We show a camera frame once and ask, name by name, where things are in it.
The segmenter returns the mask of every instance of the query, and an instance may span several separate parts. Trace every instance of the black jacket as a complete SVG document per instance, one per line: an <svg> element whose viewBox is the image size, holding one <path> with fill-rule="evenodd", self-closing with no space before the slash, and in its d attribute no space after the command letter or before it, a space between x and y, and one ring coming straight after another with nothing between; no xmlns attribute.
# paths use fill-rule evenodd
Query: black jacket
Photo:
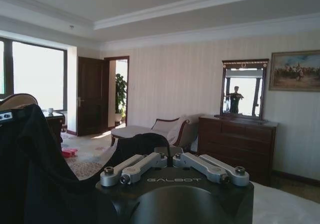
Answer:
<svg viewBox="0 0 320 224"><path fill-rule="evenodd" d="M13 110L15 121L0 123L0 219L4 224L94 224L95 185L100 171L78 180L61 155L41 109ZM134 154L169 147L161 135L148 133L120 139L105 166Z"/></svg>

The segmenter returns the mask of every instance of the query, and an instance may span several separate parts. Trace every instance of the carpet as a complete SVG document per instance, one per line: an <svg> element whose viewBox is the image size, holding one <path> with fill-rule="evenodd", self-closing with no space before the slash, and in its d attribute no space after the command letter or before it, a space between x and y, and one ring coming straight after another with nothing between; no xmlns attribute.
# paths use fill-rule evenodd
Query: carpet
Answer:
<svg viewBox="0 0 320 224"><path fill-rule="evenodd" d="M111 146L111 134L74 136L62 133L62 148L77 149L75 156L65 158L71 170L79 180L87 179L99 171L109 160L108 149Z"/></svg>

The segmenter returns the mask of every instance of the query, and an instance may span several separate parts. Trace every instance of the painting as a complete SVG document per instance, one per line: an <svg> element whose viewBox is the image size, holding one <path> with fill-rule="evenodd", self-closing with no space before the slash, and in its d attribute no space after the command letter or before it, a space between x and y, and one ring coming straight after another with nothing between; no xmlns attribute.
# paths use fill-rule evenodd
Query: painting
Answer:
<svg viewBox="0 0 320 224"><path fill-rule="evenodd" d="M320 92L320 50L272 53L269 90Z"/></svg>

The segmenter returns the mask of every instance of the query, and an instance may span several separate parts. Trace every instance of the potted plant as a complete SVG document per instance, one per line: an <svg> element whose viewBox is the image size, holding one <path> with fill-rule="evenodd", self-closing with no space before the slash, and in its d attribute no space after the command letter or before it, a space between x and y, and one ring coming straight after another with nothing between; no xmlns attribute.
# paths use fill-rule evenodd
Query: potted plant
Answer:
<svg viewBox="0 0 320 224"><path fill-rule="evenodd" d="M125 99L127 94L127 82L124 80L124 77L120 74L115 75L115 121L118 123L121 121Z"/></svg>

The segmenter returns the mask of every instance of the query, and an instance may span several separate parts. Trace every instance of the wooden dresser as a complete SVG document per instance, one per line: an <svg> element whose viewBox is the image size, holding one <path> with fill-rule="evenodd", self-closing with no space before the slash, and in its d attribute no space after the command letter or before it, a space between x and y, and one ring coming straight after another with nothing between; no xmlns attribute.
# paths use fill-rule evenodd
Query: wooden dresser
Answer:
<svg viewBox="0 0 320 224"><path fill-rule="evenodd" d="M277 123L268 121L202 116L197 151L245 167L251 181L269 186L276 128Z"/></svg>

